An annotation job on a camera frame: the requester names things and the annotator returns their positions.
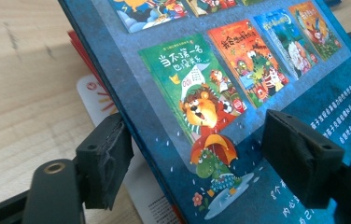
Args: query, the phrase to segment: wooden surface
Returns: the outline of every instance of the wooden surface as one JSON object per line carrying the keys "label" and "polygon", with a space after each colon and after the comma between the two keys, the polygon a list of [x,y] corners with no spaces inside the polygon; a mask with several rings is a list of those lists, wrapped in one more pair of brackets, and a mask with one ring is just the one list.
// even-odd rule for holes
{"label": "wooden surface", "polygon": [[[351,0],[333,9],[351,31]],[[34,170],[75,149],[93,130],[76,89],[90,73],[69,42],[56,0],[0,1],[0,202],[29,189]],[[114,211],[88,210],[88,223],[140,223],[124,187]]]}

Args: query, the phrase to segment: blue book cover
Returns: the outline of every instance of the blue book cover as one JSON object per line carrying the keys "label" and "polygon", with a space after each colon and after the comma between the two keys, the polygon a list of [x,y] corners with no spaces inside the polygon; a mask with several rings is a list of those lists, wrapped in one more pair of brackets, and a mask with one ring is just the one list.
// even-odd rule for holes
{"label": "blue book cover", "polygon": [[[348,165],[351,162],[351,40],[322,0],[311,1],[320,20],[325,22],[341,46],[326,54],[329,57],[322,58],[323,53],[317,52],[295,19],[295,13],[289,10],[304,2],[272,0],[251,6],[238,4],[208,16],[186,17],[151,27],[149,31],[129,33],[108,0],[60,0],[133,138],[169,202],[184,221],[333,223],[336,202],[331,201],[327,209],[306,209],[263,158],[260,149],[265,113],[273,109],[300,119],[328,137],[345,149],[344,163]],[[274,12],[282,17],[269,19],[268,15]],[[237,80],[228,75],[232,71],[207,31],[244,20],[249,20],[256,27],[258,35],[281,67],[290,67],[283,52],[290,43],[299,50],[300,46],[295,43],[299,40],[303,40],[299,43],[304,49],[316,56],[316,63],[302,76],[288,76],[287,86],[258,108],[248,101],[240,85],[233,85],[247,109],[221,129],[208,128],[211,130],[208,134],[186,132],[186,126],[180,124],[181,117],[176,115],[182,116],[182,108],[187,108],[186,117],[199,117],[204,121],[209,118],[205,112],[212,111],[212,115],[218,115],[218,108],[213,103],[201,104],[202,99],[209,98],[210,90],[197,92],[198,89],[189,89],[197,93],[195,100],[182,102],[179,107],[169,106],[166,98],[173,95],[163,94],[160,80],[152,74],[152,63],[147,63],[147,58],[154,63],[176,65],[174,69],[179,69],[186,64],[173,63],[180,59],[178,53],[193,50],[189,44],[195,43],[196,36],[199,36],[199,42],[206,43],[217,58],[221,72],[227,74],[230,83],[236,84]],[[262,24],[273,24],[274,27],[280,21],[288,24],[286,27],[290,29],[290,35],[273,38],[262,29]],[[169,54],[147,56],[152,48],[157,48],[156,53],[170,50]],[[199,67],[200,72],[209,72],[205,69]],[[176,79],[175,72],[169,74],[163,80],[175,84],[180,81],[177,85],[182,85],[184,75],[180,73]],[[215,78],[211,78],[211,73],[208,76],[210,78],[197,85],[216,88],[216,82],[212,82]],[[218,73],[214,72],[212,77],[218,77]],[[186,98],[177,94],[175,99]],[[204,122],[196,123],[201,129],[204,125]]]}

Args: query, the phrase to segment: book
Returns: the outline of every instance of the book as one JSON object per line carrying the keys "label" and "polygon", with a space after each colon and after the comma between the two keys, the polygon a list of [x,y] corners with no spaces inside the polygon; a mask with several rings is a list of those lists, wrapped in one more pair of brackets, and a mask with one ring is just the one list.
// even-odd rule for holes
{"label": "book", "polygon": [[201,35],[142,49],[139,54],[191,142],[219,133],[246,111]]}
{"label": "book", "polygon": [[259,107],[289,80],[250,20],[208,31],[251,104]]}
{"label": "book", "polygon": [[187,0],[187,3],[197,17],[237,5],[235,0]]}
{"label": "book", "polygon": [[324,61],[342,47],[338,37],[312,2],[292,6],[289,10]]}
{"label": "book", "polygon": [[[179,214],[188,223],[333,223],[336,203],[327,209],[306,209],[292,194],[261,153],[265,113],[283,111],[309,124],[346,152],[351,162],[351,40],[322,0],[314,0],[328,26],[336,32],[341,48],[318,63],[299,79],[289,83],[272,100],[258,108],[249,107],[219,133],[201,135],[191,141],[178,122],[139,52],[182,38],[200,35],[211,47],[225,74],[225,61],[211,42],[207,31],[250,20],[267,47],[286,67],[280,49],[255,20],[276,8],[298,5],[302,0],[262,1],[248,7],[231,7],[227,13],[187,17],[149,32],[123,32],[118,14],[105,0],[61,0],[65,14],[130,129],[158,184]],[[229,75],[233,84],[237,80]],[[234,85],[249,103],[239,85]],[[216,172],[210,173],[210,162]]]}
{"label": "book", "polygon": [[295,22],[284,9],[266,12],[255,20],[281,52],[288,71],[300,78],[318,63],[316,53],[308,45]]}
{"label": "book", "polygon": [[180,0],[108,0],[130,33],[188,15]]}

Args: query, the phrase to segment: cartoon bird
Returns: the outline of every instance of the cartoon bird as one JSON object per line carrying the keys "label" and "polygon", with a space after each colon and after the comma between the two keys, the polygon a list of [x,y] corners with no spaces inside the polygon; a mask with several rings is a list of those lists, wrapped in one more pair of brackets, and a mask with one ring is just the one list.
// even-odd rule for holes
{"label": "cartoon bird", "polygon": [[179,84],[181,81],[179,80],[179,77],[178,77],[178,74],[175,74],[175,75],[173,75],[172,77],[169,77],[170,78],[170,80],[172,80],[172,82],[174,83],[174,84]]}

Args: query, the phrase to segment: green book cover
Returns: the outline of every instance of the green book cover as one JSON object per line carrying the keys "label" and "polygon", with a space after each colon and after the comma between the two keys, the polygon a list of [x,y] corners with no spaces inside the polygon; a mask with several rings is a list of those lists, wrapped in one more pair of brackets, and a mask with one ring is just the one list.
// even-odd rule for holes
{"label": "green book cover", "polygon": [[191,142],[219,133],[246,110],[201,35],[142,49],[139,54]]}

